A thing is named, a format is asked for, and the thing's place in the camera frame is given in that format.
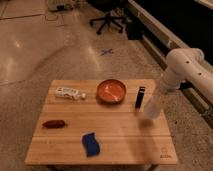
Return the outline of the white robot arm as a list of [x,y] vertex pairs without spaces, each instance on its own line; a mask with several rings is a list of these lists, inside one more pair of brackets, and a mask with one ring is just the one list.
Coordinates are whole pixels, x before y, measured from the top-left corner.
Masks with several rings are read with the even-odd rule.
[[184,80],[213,103],[213,73],[201,65],[204,53],[198,48],[176,48],[166,56],[167,68],[157,84],[162,94],[177,90]]

